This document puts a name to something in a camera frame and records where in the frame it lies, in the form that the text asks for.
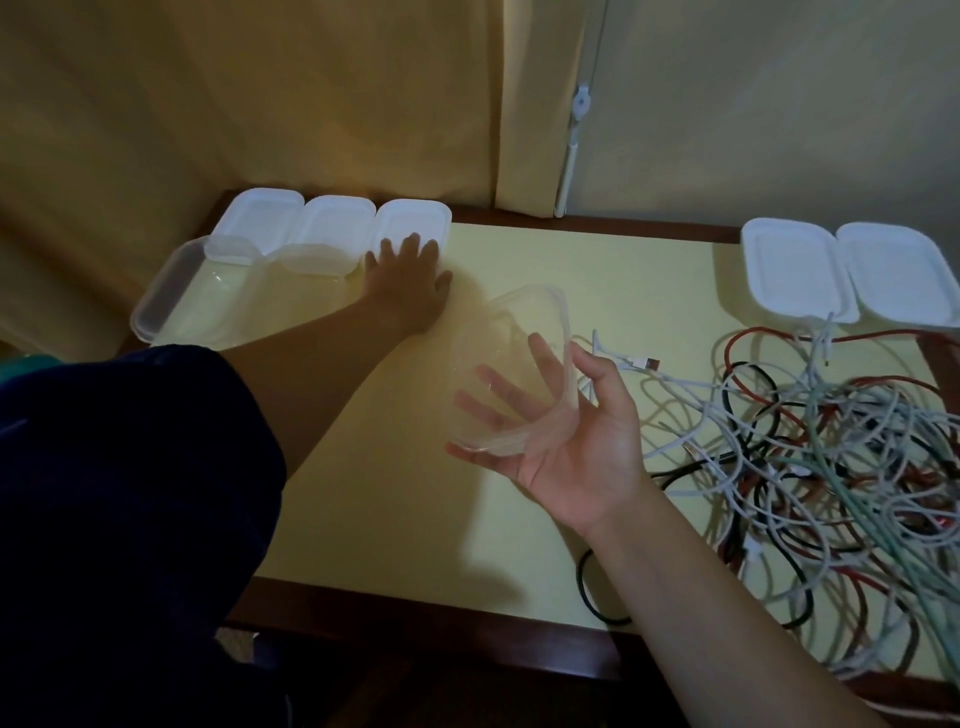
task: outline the yellow tabletop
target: yellow tabletop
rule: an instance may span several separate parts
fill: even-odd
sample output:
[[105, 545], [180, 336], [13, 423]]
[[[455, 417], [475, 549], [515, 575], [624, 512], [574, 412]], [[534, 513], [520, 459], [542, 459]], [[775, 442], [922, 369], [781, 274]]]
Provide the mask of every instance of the yellow tabletop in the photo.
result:
[[[565, 292], [575, 333], [589, 338], [597, 328], [615, 351], [656, 357], [673, 376], [710, 380], [721, 361], [718, 342], [767, 323], [746, 289], [740, 247], [457, 224], [444, 263], [455, 274], [447, 312], [432, 331], [405, 342], [376, 369], [287, 484], [258, 574], [605, 628], [577, 592], [574, 568], [586, 550], [581, 540], [509, 480], [444, 454], [451, 338], [484, 300], [550, 283]], [[209, 308], [202, 279], [197, 276], [157, 343], [178, 340], [178, 330]], [[357, 295], [359, 279], [359, 271], [334, 281], [272, 270], [252, 302], [251, 318], [218, 348], [324, 315]], [[336, 342], [329, 346], [335, 349]], [[768, 337], [753, 349], [747, 342], [739, 347], [741, 358], [759, 355], [799, 371], [799, 359], [782, 342]], [[907, 338], [834, 350], [828, 373], [836, 381], [886, 374], [932, 381]], [[676, 403], [660, 408], [671, 398], [658, 385], [640, 375], [627, 379], [649, 422], [646, 447], [671, 439], [660, 423], [691, 422], [692, 413]], [[683, 462], [686, 455], [680, 450], [672, 457]], [[661, 458], [648, 467], [673, 466]], [[716, 527], [719, 517], [707, 499], [675, 502], [702, 532]], [[776, 552], [768, 566], [748, 579], [757, 595], [790, 584], [792, 571]], [[598, 604], [623, 614], [599, 569], [588, 576]], [[820, 658], [835, 652], [849, 617], [842, 598], [834, 603], [827, 596], [818, 595], [816, 617], [803, 635]], [[776, 604], [771, 611], [784, 619], [787, 607]], [[892, 643], [890, 661], [898, 645]], [[940, 674], [925, 637], [911, 672]]]

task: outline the wooden table edge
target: wooden table edge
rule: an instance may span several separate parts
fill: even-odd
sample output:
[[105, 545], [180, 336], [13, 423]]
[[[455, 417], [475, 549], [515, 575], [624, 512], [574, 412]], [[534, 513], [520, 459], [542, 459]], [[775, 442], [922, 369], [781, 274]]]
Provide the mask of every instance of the wooden table edge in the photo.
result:
[[[225, 192], [197, 236], [210, 234], [242, 189]], [[711, 243], [738, 243], [740, 228], [697, 223], [586, 217], [537, 218], [506, 210], [450, 206], [453, 222], [549, 231], [596, 232]], [[951, 412], [960, 412], [960, 361], [934, 337], [921, 350]], [[634, 634], [510, 617], [410, 599], [361, 594], [255, 576], [227, 618], [227, 626], [274, 631], [400, 651], [442, 652], [601, 680], [648, 670], [652, 660]], [[960, 706], [946, 682], [871, 672], [847, 685], [886, 705], [931, 711]]]

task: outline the person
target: person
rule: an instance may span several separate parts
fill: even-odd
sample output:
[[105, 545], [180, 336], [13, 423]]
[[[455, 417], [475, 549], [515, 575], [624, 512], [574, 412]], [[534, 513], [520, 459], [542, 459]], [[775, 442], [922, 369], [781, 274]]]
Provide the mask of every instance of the person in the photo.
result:
[[[157, 347], [0, 387], [0, 722], [288, 724], [282, 686], [214, 633], [266, 552], [287, 477], [373, 368], [444, 311], [438, 253], [385, 240], [356, 303], [221, 353]], [[613, 364], [572, 355], [599, 404], [581, 399], [569, 442], [448, 451], [587, 540], [690, 723], [880, 724], [653, 486]], [[533, 405], [511, 386], [494, 391]]]

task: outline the forearm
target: forearm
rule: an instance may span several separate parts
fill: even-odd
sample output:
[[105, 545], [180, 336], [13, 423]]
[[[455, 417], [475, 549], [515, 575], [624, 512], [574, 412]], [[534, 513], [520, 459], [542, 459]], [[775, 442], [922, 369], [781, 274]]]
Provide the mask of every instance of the forearm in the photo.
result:
[[693, 725], [882, 725], [653, 487], [588, 533]]
[[260, 406], [283, 451], [289, 477], [403, 338], [389, 307], [364, 298], [222, 354]]

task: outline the dark blue sleeve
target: dark blue sleeve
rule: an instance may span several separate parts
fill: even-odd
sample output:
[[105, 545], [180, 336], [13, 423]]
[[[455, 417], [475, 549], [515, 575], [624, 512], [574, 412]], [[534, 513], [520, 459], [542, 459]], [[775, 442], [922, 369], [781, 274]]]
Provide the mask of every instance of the dark blue sleeve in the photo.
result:
[[0, 723], [264, 724], [278, 688], [212, 638], [266, 553], [285, 477], [252, 395], [207, 349], [0, 387]]

